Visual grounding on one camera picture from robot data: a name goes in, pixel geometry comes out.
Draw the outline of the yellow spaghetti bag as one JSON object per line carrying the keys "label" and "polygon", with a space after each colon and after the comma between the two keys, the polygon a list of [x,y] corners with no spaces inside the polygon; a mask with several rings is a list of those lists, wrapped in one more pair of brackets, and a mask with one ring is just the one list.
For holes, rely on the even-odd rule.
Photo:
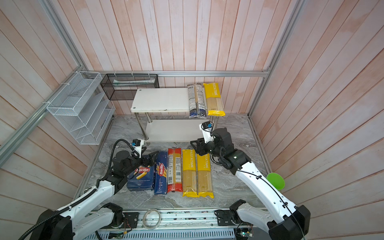
{"label": "yellow spaghetti bag", "polygon": [[214,198],[210,154],[197,155],[198,196]]}
{"label": "yellow spaghetti bag", "polygon": [[223,117],[226,115],[218,83],[204,84],[208,116]]}
{"label": "yellow spaghetti bag", "polygon": [[197,167],[196,152],[194,150],[183,150],[183,197],[197,198]]}

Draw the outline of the dark blue spaghetti bag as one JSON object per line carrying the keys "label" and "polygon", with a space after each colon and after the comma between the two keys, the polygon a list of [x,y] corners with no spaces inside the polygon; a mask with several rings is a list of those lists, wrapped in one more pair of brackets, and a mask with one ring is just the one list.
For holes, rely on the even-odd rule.
{"label": "dark blue spaghetti bag", "polygon": [[189,98],[189,117],[205,119],[207,117],[207,107],[205,90],[200,83],[188,85]]}

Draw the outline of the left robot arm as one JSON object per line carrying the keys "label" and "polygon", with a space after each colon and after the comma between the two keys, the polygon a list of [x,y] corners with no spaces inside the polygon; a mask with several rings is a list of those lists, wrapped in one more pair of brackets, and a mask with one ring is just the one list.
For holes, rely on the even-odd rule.
{"label": "left robot arm", "polygon": [[56,211],[43,212],[37,223],[21,235],[21,239],[30,237],[32,240],[82,240],[90,234],[97,234],[98,230],[111,226],[120,228],[128,226],[122,207],[108,203],[97,212],[92,210],[103,201],[118,193],[128,181],[128,176],[139,167],[151,167],[155,164],[158,152],[148,155],[144,142],[134,139],[132,143],[123,142],[129,151],[112,152],[103,178],[97,180],[95,186],[68,205]]}

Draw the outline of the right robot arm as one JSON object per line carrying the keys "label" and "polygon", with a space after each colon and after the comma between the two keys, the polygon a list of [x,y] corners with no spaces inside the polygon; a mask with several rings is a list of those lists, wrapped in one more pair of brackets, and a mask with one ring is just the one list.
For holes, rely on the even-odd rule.
{"label": "right robot arm", "polygon": [[309,232],[311,213],[281,194],[258,170],[251,158],[234,147],[226,128],[214,129],[212,122],[199,125],[203,137],[191,142],[199,156],[217,158],[215,164],[229,170],[243,181],[267,208],[255,208],[244,200],[232,204],[229,210],[215,212],[218,224],[240,226],[248,223],[268,233],[272,240],[303,240]]}

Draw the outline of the blue Barilla pasta box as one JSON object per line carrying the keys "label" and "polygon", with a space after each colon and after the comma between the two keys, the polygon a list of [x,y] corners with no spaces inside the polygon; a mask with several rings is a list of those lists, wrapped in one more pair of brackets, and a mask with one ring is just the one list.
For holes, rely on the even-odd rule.
{"label": "blue Barilla pasta box", "polygon": [[129,191],[153,190],[155,185],[154,166],[140,166],[128,176],[127,188]]}

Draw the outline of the white two-tier shelf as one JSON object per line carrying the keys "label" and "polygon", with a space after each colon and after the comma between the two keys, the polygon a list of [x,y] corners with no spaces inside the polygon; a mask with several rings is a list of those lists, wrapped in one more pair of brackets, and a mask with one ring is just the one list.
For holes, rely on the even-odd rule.
{"label": "white two-tier shelf", "polygon": [[199,124],[206,121],[218,123],[219,118],[207,119],[152,119],[150,113],[189,113],[187,88],[139,89],[131,112],[140,125],[148,142],[190,142],[203,137]]}

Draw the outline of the narrow blue Barilla spaghetti box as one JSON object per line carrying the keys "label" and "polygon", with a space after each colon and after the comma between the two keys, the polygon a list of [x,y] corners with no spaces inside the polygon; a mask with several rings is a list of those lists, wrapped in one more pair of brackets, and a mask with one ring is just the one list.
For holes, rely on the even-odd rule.
{"label": "narrow blue Barilla spaghetti box", "polygon": [[155,169],[155,195],[165,195],[168,192],[168,152],[160,151],[156,160]]}

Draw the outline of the red spaghetti bag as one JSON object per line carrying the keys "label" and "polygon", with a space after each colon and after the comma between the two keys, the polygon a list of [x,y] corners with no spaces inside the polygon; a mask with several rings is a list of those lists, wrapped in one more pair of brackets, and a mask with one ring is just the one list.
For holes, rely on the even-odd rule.
{"label": "red spaghetti bag", "polygon": [[181,153],[180,148],[168,149],[168,193],[183,191]]}

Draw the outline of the green funnel cup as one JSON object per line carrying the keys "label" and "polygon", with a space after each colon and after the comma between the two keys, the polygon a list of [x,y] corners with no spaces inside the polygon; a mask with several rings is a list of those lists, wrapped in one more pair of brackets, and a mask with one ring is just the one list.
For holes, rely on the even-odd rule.
{"label": "green funnel cup", "polygon": [[285,188],[285,180],[282,176],[277,173],[269,173],[267,175],[267,180],[278,190],[283,190]]}

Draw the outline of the black mesh basket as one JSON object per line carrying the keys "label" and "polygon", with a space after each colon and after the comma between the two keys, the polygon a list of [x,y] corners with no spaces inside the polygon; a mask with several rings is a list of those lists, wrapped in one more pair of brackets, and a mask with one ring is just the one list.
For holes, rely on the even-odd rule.
{"label": "black mesh basket", "polygon": [[156,74],[106,74],[101,87],[111,101],[133,101],[140,89],[159,88]]}

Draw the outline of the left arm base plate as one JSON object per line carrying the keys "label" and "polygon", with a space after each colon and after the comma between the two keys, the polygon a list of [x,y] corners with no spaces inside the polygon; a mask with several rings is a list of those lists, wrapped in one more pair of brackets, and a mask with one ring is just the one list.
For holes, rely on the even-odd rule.
{"label": "left arm base plate", "polygon": [[139,212],[115,213],[112,223],[107,228],[113,229],[135,229],[139,220]]}

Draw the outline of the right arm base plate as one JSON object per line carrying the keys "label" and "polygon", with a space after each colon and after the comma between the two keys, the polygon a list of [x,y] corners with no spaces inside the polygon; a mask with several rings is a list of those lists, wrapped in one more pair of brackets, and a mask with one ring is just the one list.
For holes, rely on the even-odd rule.
{"label": "right arm base plate", "polygon": [[219,226],[235,226],[241,223],[239,216],[234,210],[216,210],[214,211]]}

